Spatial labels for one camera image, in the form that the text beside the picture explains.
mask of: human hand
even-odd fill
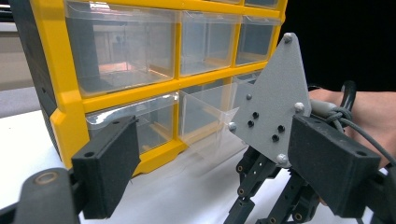
[[[311,99],[340,105],[343,93],[323,89],[309,92]],[[370,134],[393,157],[396,156],[396,92],[358,91],[352,107],[353,122]],[[346,135],[381,156],[380,168],[389,161],[365,138],[346,127]]]

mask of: gray metal plate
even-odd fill
[[[282,38],[256,80],[251,99],[248,98],[233,118],[236,125],[233,132],[279,166],[290,167],[287,155],[292,117],[296,113],[305,116],[311,113],[300,45],[295,34],[286,34]],[[296,112],[296,103],[302,103],[304,110]],[[259,113],[256,119],[254,112]],[[251,127],[248,125],[250,121],[254,122]],[[279,125],[285,128],[284,132],[278,130]],[[277,141],[273,140],[274,135],[278,136]]]

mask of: robotic claw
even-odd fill
[[[238,198],[224,223],[244,223],[255,205],[250,198],[282,168],[290,180],[268,218],[256,223],[308,222],[320,198],[340,217],[361,218],[368,206],[371,223],[396,223],[396,167],[377,171],[379,156],[343,134],[337,119],[350,118],[355,84],[343,91],[341,108],[309,101],[297,36],[284,35],[233,118],[232,132],[250,147],[236,165]],[[333,126],[325,122],[330,111]]]

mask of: black background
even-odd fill
[[[289,0],[286,32],[299,37],[308,83],[396,91],[396,0]]]

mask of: yellow plastic frame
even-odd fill
[[[279,19],[281,22],[285,20],[285,10],[287,5],[287,0],[278,0],[276,9],[244,7],[244,0],[242,0],[238,5],[200,0],[106,0],[106,2],[115,5],[198,10],[269,17]],[[178,23],[175,49],[176,73],[173,80],[84,99],[81,97],[78,89],[78,81],[65,24],[64,1],[31,0],[31,5],[45,52],[49,67],[49,75],[58,106],[55,112],[50,116],[50,122],[58,143],[58,148],[60,149],[61,158],[67,168],[72,166],[72,156],[90,140],[85,114],[109,108],[111,106],[124,105],[134,101],[147,99],[170,91],[178,91],[183,88],[200,85],[221,78],[226,78],[226,80],[230,81],[230,79],[227,78],[263,69],[266,65],[266,62],[261,62],[235,66],[240,30],[240,24],[236,24],[232,66],[230,68],[208,72],[197,76],[180,77],[178,66],[180,65],[180,36],[182,28],[181,24]],[[276,40],[279,36],[279,32],[280,26],[277,26],[269,49],[270,56],[276,48]],[[156,147],[151,151],[141,154],[141,162],[134,172],[135,175],[148,173],[168,163],[173,160],[178,153],[187,148],[187,146],[177,137],[178,107],[179,105],[174,106],[173,140],[162,146]]]

